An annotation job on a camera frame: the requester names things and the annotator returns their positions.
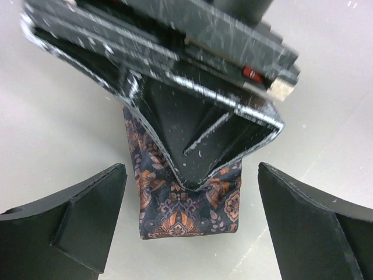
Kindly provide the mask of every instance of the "orange floral pattern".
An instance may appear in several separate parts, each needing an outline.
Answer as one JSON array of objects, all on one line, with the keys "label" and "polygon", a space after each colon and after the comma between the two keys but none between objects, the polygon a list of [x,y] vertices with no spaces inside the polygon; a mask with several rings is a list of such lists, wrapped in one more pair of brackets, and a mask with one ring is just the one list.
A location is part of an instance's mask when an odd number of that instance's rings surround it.
[{"label": "orange floral pattern", "polygon": [[238,229],[241,162],[223,168],[199,191],[182,188],[161,150],[124,108],[140,196],[142,239],[234,233]]}]

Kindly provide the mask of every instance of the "cylindrical part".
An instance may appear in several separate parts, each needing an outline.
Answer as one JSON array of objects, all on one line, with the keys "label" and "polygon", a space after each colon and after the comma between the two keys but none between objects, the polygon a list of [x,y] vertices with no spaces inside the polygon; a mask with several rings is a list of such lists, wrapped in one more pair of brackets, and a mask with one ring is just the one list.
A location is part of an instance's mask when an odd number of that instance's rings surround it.
[{"label": "cylindrical part", "polygon": [[273,0],[214,0],[213,6],[231,17],[257,25]]}]

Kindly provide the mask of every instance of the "folded cloth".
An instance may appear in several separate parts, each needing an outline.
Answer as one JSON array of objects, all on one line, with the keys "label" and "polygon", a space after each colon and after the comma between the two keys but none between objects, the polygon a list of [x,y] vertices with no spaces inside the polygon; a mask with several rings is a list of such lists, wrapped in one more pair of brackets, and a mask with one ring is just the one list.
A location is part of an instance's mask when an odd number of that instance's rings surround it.
[{"label": "folded cloth", "polygon": [[241,162],[224,168],[199,191],[180,186],[161,150],[124,107],[129,149],[140,196],[142,239],[235,233]]}]

